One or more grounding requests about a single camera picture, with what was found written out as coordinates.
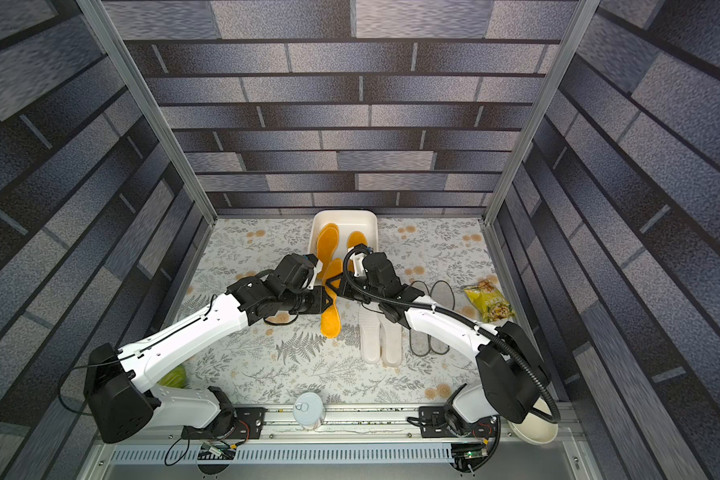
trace metal rail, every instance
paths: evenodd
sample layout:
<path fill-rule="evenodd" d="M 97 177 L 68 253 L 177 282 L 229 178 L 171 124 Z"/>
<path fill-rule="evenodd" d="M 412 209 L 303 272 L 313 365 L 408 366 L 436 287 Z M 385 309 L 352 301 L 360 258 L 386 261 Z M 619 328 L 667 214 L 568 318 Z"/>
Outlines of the metal rail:
<path fill-rule="evenodd" d="M 490 196 L 490 202 L 485 209 L 483 216 L 485 223 L 492 224 L 496 220 L 499 208 L 504 202 L 504 198 L 507 197 L 509 187 L 512 185 L 514 176 L 518 173 L 520 164 L 523 163 L 530 150 L 530 141 L 536 135 L 536 130 L 541 123 L 541 119 L 544 118 L 544 114 L 547 113 L 547 109 L 550 106 L 552 97 L 557 91 L 557 87 L 560 86 L 560 82 L 563 80 L 566 70 L 570 61 L 574 58 L 574 53 L 579 47 L 582 37 L 586 31 L 586 27 L 589 26 L 592 16 L 597 10 L 597 5 L 600 4 L 600 0 L 579 0 L 574 16 L 570 20 L 568 29 L 560 41 L 560 46 L 557 49 L 557 55 L 552 63 L 549 73 L 544 77 L 544 82 L 539 90 L 539 96 L 534 102 L 534 106 L 530 110 L 528 120 L 525 122 L 525 126 L 520 131 L 517 141 L 515 141 L 512 153 L 507 160 L 507 166 L 501 172 L 499 182 L 495 188 L 493 194 Z"/>
<path fill-rule="evenodd" d="M 149 122 L 155 136 L 157 136 L 166 154 L 168 154 L 171 163 L 179 172 L 179 176 L 184 181 L 190 197 L 197 203 L 206 221 L 210 225 L 214 225 L 217 217 L 216 210 L 213 209 L 206 192 L 200 186 L 190 162 L 184 155 L 181 146 L 179 146 L 179 141 L 173 135 L 173 131 L 168 126 L 165 117 L 163 117 L 163 112 L 157 106 L 152 92 L 146 86 L 144 77 L 141 76 L 139 68 L 130 56 L 122 37 L 112 23 L 112 19 L 106 13 L 101 0 L 77 0 L 77 5 L 80 6 L 80 10 L 83 11 L 83 15 L 90 24 L 91 29 L 115 65 L 117 73 L 123 78 L 130 94 L 133 95 L 146 121 Z"/>

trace ventilation slot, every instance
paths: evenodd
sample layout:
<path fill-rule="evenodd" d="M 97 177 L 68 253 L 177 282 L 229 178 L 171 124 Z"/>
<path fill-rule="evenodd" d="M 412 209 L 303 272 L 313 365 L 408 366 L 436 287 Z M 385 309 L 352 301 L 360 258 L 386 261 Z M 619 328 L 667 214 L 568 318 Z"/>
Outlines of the ventilation slot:
<path fill-rule="evenodd" d="M 117 446 L 112 455 L 115 465 L 162 465 L 168 454 L 168 462 L 175 462 L 184 453 L 184 448 L 169 446 L 140 445 Z M 190 446 L 190 450 L 179 464 L 352 464 L 352 463 L 444 463 L 451 460 L 449 444 L 443 443 L 379 443 L 379 444 L 305 444 L 301 445 L 253 445 L 238 447 L 234 460 L 221 459 L 218 456 L 197 459 L 199 445 Z"/>

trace fern pattern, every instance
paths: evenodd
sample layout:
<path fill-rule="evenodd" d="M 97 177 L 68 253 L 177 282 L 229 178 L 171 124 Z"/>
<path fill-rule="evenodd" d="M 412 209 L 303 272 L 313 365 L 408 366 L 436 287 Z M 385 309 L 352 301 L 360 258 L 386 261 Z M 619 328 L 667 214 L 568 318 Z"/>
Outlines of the fern pattern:
<path fill-rule="evenodd" d="M 310 219 L 219 220 L 195 272 L 180 313 L 208 304 L 239 278 L 275 267 L 290 253 L 306 252 Z M 379 218 L 379 245 L 401 279 L 451 284 L 456 311 L 470 304 L 460 287 L 495 274 L 477 219 Z M 451 299 L 440 300 L 450 304 Z M 462 383 L 478 379 L 472 359 L 451 350 L 418 357 L 403 331 L 403 361 L 391 368 L 360 358 L 359 305 L 336 302 L 342 331 L 320 333 L 319 316 L 301 316 L 288 326 L 258 322 L 187 360 L 192 388 L 221 387 L 236 403 L 293 403 L 311 391 L 329 403 L 442 403 Z"/>

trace green ball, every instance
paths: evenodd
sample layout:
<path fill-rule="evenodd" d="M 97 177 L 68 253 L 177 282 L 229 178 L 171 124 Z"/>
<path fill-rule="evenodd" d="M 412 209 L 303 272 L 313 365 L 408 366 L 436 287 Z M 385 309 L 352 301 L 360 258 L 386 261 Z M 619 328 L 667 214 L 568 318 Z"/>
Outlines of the green ball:
<path fill-rule="evenodd" d="M 167 386 L 173 389 L 185 389 L 186 369 L 184 369 L 184 365 L 179 365 L 175 369 L 168 372 L 162 379 L 158 381 L 157 385 Z"/>

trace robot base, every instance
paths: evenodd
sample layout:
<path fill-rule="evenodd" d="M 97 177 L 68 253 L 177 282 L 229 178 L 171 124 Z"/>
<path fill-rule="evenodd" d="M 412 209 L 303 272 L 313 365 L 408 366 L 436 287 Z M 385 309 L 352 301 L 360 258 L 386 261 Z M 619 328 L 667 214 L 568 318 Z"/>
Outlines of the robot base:
<path fill-rule="evenodd" d="M 181 432 L 182 438 L 189 440 L 218 440 L 219 438 L 256 440 L 259 438 L 264 423 L 265 408 L 235 408 L 219 387 L 210 386 L 208 389 L 219 400 L 221 412 L 204 428 L 184 426 Z"/>
<path fill-rule="evenodd" d="M 493 425 L 491 420 L 493 420 L 494 417 L 481 418 L 474 424 L 474 428 L 466 433 L 456 435 L 448 424 L 448 418 L 450 416 L 445 407 L 446 406 L 426 406 L 418 408 L 418 419 L 428 425 L 422 427 L 422 438 L 460 438 L 472 436 L 472 432 L 479 438 L 492 438 L 496 436 L 496 428 L 491 427 L 491 425 Z"/>

